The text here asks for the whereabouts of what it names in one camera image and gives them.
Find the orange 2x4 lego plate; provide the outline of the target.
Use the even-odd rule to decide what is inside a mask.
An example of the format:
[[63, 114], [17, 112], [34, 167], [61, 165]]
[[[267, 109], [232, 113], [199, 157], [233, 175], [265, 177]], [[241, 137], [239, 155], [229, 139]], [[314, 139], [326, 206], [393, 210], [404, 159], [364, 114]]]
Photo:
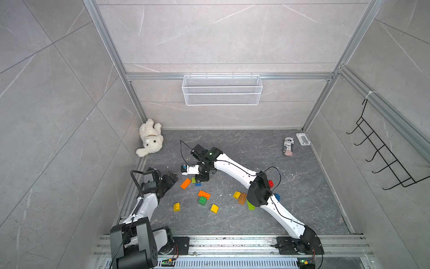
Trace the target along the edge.
[[191, 184], [191, 180], [189, 178], [187, 178], [181, 185], [180, 187], [185, 190], [189, 185]]

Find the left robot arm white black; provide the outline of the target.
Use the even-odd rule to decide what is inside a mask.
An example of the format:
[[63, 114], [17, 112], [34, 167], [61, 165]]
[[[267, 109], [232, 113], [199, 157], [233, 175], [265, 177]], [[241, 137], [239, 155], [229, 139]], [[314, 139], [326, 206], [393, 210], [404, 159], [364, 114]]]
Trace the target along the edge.
[[163, 260], [171, 266], [179, 257], [179, 247], [174, 242], [171, 230], [165, 226], [153, 230], [151, 217], [160, 199], [178, 181], [173, 172], [163, 176], [157, 169], [130, 171], [138, 196], [131, 214], [110, 230], [111, 269], [152, 269], [157, 266], [158, 254], [173, 256]]

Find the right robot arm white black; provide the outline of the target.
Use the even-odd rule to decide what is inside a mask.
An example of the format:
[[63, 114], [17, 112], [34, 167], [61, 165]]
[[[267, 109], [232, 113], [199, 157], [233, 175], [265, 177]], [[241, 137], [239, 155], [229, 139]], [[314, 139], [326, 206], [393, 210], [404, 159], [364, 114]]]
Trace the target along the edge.
[[196, 181], [209, 181], [209, 172], [222, 171], [236, 179], [247, 189], [247, 200], [255, 207], [260, 207], [277, 220], [293, 240], [293, 247], [299, 253], [318, 253], [321, 246], [318, 236], [310, 227], [295, 218], [278, 201], [269, 185], [265, 171], [252, 171], [229, 158], [218, 148], [209, 150], [200, 145], [191, 150], [191, 155], [198, 160], [194, 165], [181, 168], [181, 172], [194, 175]]

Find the dark green lego brick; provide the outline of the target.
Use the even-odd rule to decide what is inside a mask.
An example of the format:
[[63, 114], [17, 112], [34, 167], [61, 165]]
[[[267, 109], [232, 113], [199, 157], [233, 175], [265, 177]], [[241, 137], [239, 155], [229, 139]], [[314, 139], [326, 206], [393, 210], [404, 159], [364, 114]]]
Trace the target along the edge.
[[205, 206], [207, 203], [207, 199], [205, 197], [200, 196], [198, 203], [202, 206]]

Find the yellow lego brick middle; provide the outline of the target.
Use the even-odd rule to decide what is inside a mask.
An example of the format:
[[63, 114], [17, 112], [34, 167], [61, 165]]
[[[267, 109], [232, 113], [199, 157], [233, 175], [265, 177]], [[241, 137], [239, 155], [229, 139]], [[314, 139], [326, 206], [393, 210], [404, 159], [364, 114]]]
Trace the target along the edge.
[[213, 212], [214, 214], [218, 213], [218, 209], [219, 209], [219, 207], [215, 204], [213, 204], [211, 206], [211, 212]]

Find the brown lego plate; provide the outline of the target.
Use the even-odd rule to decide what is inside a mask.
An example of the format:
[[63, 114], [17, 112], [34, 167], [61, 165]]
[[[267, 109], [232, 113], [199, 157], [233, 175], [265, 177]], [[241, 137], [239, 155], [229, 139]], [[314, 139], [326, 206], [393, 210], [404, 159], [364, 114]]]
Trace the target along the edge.
[[239, 198], [238, 198], [238, 203], [239, 203], [240, 205], [245, 205], [245, 203], [246, 203], [246, 199], [247, 199], [247, 194], [246, 194], [246, 193], [241, 193], [241, 194], [239, 195]]

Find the light green lego plate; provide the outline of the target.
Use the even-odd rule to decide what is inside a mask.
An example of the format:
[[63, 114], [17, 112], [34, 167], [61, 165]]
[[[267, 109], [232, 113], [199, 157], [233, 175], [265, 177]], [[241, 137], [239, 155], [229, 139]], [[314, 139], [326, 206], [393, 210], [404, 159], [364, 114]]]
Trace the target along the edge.
[[250, 211], [252, 211], [252, 210], [255, 210], [255, 209], [256, 209], [256, 207], [255, 207], [254, 205], [252, 205], [248, 200], [246, 200], [246, 202], [247, 202], [248, 209], [249, 209]]

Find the white teddy bear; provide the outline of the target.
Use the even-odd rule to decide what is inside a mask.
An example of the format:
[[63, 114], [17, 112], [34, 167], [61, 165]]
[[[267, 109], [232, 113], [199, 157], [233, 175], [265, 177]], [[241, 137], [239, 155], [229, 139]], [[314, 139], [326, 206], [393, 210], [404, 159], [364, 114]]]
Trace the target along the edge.
[[143, 158], [162, 149], [163, 136], [161, 127], [161, 123], [154, 123], [152, 119], [148, 119], [146, 123], [140, 126], [139, 135], [143, 146], [135, 151], [138, 157]]

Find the flag pattern can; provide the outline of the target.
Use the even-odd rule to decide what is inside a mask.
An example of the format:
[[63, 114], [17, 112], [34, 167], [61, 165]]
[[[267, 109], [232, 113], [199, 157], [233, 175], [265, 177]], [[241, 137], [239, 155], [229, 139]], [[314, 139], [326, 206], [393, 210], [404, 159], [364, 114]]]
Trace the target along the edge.
[[283, 143], [283, 154], [285, 156], [292, 156], [293, 155], [293, 145], [294, 145], [294, 139], [292, 137], [286, 137], [284, 139]]

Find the small white box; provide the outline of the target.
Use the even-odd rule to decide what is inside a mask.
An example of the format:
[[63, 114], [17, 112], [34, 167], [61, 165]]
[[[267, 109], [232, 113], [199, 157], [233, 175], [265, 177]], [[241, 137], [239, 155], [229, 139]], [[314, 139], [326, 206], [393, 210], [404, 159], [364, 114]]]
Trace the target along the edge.
[[297, 133], [296, 137], [297, 137], [297, 140], [299, 141], [301, 146], [310, 146], [311, 145], [311, 141], [308, 138], [307, 134]]

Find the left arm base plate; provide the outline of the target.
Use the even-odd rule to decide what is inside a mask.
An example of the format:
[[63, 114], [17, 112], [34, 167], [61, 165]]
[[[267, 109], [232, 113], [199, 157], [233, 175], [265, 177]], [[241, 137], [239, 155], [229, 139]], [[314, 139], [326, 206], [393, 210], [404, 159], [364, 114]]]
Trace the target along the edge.
[[189, 236], [174, 236], [168, 239], [168, 243], [161, 249], [160, 253], [179, 256], [188, 255], [189, 247]]

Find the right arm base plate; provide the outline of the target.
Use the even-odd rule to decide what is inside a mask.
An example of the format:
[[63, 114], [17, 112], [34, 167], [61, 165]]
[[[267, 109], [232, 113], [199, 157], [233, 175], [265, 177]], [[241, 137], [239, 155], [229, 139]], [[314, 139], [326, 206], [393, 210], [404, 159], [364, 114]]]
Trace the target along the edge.
[[306, 255], [322, 255], [325, 254], [321, 241], [318, 237], [312, 239], [294, 239], [290, 236], [276, 237], [274, 245], [280, 254], [306, 254]]

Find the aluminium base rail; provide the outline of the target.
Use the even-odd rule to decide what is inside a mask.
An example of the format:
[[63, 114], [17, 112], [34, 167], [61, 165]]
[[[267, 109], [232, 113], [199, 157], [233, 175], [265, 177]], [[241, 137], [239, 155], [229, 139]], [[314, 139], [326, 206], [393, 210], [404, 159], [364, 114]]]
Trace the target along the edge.
[[160, 253], [158, 269], [378, 269], [363, 235], [319, 235], [325, 254], [280, 254], [276, 235], [181, 235], [190, 237], [188, 255], [171, 266]]

